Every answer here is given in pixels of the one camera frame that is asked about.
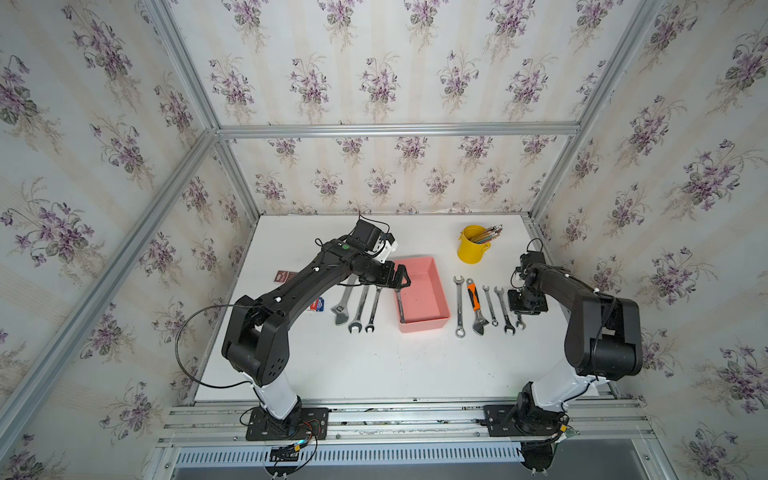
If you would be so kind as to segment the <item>silver end wrench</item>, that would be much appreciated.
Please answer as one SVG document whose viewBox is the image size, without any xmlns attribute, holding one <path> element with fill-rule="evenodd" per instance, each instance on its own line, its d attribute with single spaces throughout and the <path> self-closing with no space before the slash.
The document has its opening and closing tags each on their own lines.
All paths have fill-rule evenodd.
<svg viewBox="0 0 768 480">
<path fill-rule="evenodd" d="M 404 303 L 403 303 L 403 297 L 402 297 L 402 289 L 395 290 L 395 298 L 396 298 L 396 305 L 397 305 L 398 321 L 401 325 L 404 325 L 406 323 L 406 320 L 405 320 Z"/>
</svg>

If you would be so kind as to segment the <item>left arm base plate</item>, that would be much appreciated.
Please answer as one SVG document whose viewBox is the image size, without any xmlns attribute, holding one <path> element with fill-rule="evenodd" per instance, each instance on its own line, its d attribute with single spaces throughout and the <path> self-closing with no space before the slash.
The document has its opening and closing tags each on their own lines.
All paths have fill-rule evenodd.
<svg viewBox="0 0 768 480">
<path fill-rule="evenodd" d="M 263 407 L 249 412 L 245 423 L 247 441 L 303 440 L 327 437 L 330 410 L 328 408 L 294 409 L 285 419 L 274 418 Z"/>
</svg>

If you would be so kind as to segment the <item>medium end wrench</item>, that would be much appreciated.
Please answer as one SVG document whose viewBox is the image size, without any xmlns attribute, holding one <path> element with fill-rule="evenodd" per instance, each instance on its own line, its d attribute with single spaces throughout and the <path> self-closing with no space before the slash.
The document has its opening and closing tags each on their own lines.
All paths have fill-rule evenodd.
<svg viewBox="0 0 768 480">
<path fill-rule="evenodd" d="M 504 299 L 505 290 L 502 287 L 495 287 L 494 288 L 494 293 L 496 294 L 496 296 L 498 298 L 498 301 L 499 301 L 499 304 L 500 304 L 500 307 L 501 307 L 501 311 L 502 311 L 502 316 L 504 318 L 504 332 L 506 334 L 515 335 L 516 334 L 516 328 L 512 324 L 512 322 L 511 322 L 511 319 L 510 319 L 510 316 L 509 316 L 509 311 L 508 311 L 508 308 L 506 306 L 506 302 L 505 302 L 505 299 Z"/>
</svg>

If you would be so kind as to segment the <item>thin small silver wrench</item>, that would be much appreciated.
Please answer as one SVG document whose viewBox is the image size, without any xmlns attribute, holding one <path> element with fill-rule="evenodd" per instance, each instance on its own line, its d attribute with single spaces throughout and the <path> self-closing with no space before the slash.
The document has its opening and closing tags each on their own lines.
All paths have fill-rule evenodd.
<svg viewBox="0 0 768 480">
<path fill-rule="evenodd" d="M 486 298 L 486 303 L 488 305 L 488 310 L 489 310 L 489 314 L 490 314 L 490 317 L 491 317 L 491 324 L 494 327 L 498 327 L 499 326 L 499 322 L 498 322 L 498 320 L 496 318 L 496 314 L 495 314 L 492 298 L 491 298 L 491 295 L 490 295 L 490 287 L 488 285 L 482 285 L 482 290 L 484 292 L 484 295 L 485 295 L 485 298 Z"/>
</svg>

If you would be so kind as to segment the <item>short end wrench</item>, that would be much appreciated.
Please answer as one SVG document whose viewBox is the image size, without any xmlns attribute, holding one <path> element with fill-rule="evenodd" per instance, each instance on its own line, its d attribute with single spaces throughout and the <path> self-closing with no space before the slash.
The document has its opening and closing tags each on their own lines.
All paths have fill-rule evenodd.
<svg viewBox="0 0 768 480">
<path fill-rule="evenodd" d="M 462 300 L 462 290 L 464 285 L 464 277 L 463 276 L 454 276 L 453 282 L 455 284 L 455 292 L 456 292 L 456 329 L 455 329 L 455 336 L 457 338 L 463 339 L 466 336 L 466 331 L 464 328 L 464 321 L 463 321 L 463 300 Z"/>
</svg>

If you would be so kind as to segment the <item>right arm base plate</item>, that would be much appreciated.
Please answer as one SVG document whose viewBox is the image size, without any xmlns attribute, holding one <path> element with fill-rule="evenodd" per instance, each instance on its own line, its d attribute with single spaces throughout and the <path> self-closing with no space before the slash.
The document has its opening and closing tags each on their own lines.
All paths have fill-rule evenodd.
<svg viewBox="0 0 768 480">
<path fill-rule="evenodd" d="M 562 431 L 569 417 L 538 407 L 520 409 L 516 405 L 485 405 L 483 424 L 491 437 L 551 437 Z"/>
</svg>

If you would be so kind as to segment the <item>pink plastic storage box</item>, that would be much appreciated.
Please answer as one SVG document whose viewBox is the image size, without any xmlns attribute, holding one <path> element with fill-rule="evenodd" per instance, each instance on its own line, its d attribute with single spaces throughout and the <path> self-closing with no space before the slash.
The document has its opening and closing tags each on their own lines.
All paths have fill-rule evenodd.
<svg viewBox="0 0 768 480">
<path fill-rule="evenodd" d="M 431 256 L 400 258 L 395 264 L 404 264 L 411 286 L 402 289 L 406 323 L 398 328 L 403 334 L 442 329 L 451 318 L 437 263 Z"/>
</svg>

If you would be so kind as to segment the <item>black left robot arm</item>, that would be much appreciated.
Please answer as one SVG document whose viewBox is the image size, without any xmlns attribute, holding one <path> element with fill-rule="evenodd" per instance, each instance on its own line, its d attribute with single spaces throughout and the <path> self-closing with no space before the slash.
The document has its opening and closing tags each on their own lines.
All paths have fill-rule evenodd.
<svg viewBox="0 0 768 480">
<path fill-rule="evenodd" d="M 289 331 L 295 321 L 327 290 L 352 275 L 364 286 L 409 287 L 407 268 L 388 259 L 395 248 L 392 234 L 372 243 L 350 235 L 332 239 L 292 279 L 256 299 L 244 295 L 236 301 L 221 353 L 252 385 L 271 419 L 296 422 L 301 411 L 300 397 L 284 374 L 290 358 Z"/>
</svg>

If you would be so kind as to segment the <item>large combination wrench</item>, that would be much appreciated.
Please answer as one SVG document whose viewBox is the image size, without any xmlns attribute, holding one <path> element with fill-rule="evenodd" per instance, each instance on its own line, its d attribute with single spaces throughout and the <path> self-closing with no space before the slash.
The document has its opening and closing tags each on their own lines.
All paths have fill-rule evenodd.
<svg viewBox="0 0 768 480">
<path fill-rule="evenodd" d="M 365 309 L 365 303 L 367 301 L 369 289 L 370 289 L 369 285 L 364 285 L 362 287 L 362 291 L 361 291 L 361 294 L 360 294 L 360 299 L 359 299 L 359 302 L 358 302 L 358 305 L 357 305 L 357 308 L 356 308 L 356 311 L 355 311 L 354 318 L 353 318 L 352 322 L 348 326 L 348 331 L 350 333 L 360 333 L 363 330 L 363 326 L 362 326 L 361 320 L 362 320 L 363 311 Z"/>
</svg>

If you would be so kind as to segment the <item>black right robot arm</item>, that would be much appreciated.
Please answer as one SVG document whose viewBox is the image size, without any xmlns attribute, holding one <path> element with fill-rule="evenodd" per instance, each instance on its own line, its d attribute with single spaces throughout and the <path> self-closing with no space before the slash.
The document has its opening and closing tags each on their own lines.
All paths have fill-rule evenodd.
<svg viewBox="0 0 768 480">
<path fill-rule="evenodd" d="M 516 316 L 546 313 L 550 298 L 568 312 L 565 359 L 518 394 L 513 418 L 519 428 L 531 431 L 554 423 L 591 387 L 640 373 L 643 348 L 635 301 L 589 286 L 567 269 L 547 264 L 539 251 L 523 253 L 515 273 L 523 281 L 508 292 Z"/>
</svg>

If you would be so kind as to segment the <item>large forged steel wrench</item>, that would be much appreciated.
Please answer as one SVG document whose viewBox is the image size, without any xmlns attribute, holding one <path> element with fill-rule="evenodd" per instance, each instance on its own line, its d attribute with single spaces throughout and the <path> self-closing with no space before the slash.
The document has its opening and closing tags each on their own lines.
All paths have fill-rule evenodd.
<svg viewBox="0 0 768 480">
<path fill-rule="evenodd" d="M 343 293 L 339 302 L 331 308 L 331 312 L 334 314 L 334 323 L 336 325 L 343 325 L 349 319 L 348 302 L 352 294 L 352 290 L 357 285 L 357 277 L 352 275 L 347 283 L 343 284 Z"/>
</svg>

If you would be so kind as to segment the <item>small combination wrench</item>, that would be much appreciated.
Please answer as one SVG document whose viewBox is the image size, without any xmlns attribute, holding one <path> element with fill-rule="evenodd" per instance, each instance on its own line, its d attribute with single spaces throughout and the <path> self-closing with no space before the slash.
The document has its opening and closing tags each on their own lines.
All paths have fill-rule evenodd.
<svg viewBox="0 0 768 480">
<path fill-rule="evenodd" d="M 365 329 L 364 329 L 364 331 L 366 333 L 372 333 L 372 332 L 375 331 L 375 318 L 376 318 L 376 313 L 377 313 L 377 310 L 378 310 L 378 304 L 379 304 L 379 299 L 380 299 L 382 290 L 383 290 L 382 287 L 377 287 L 376 288 L 375 296 L 374 296 L 374 301 L 373 301 L 371 312 L 370 312 L 370 316 L 369 316 L 369 320 L 368 320 L 367 324 L 365 325 Z"/>
</svg>

